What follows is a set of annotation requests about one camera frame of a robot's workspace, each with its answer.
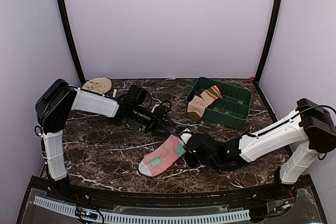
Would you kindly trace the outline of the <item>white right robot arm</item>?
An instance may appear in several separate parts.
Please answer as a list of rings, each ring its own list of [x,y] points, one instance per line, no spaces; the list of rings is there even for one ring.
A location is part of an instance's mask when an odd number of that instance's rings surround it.
[[[273,200],[288,191],[301,174],[319,158],[335,149],[335,123],[328,105],[317,105],[308,99],[297,101],[297,108],[287,116],[254,133],[245,133],[226,143],[206,133],[180,129],[178,137],[192,166],[202,164],[214,170],[235,171],[256,159],[298,142],[299,146],[276,171],[275,183],[268,188]]]

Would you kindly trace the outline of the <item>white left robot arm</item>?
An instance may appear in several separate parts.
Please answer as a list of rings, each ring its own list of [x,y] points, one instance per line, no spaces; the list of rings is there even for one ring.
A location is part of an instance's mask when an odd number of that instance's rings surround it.
[[[150,98],[146,89],[134,84],[127,93],[113,98],[72,86],[64,79],[57,79],[39,98],[35,105],[39,130],[36,134],[42,141],[41,149],[48,174],[58,181],[53,191],[61,200],[69,201],[74,197],[74,189],[62,181],[67,177],[62,138],[71,111],[138,123],[145,133],[153,136],[170,135],[170,128],[176,127],[169,116],[172,102],[165,100],[150,111],[143,105]]]

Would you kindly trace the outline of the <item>pink patterned sock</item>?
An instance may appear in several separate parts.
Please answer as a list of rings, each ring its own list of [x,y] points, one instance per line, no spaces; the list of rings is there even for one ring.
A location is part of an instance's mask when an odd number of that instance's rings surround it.
[[[170,135],[155,151],[144,156],[139,164],[139,172],[155,177],[166,171],[175,161],[185,154],[185,149],[178,137]]]

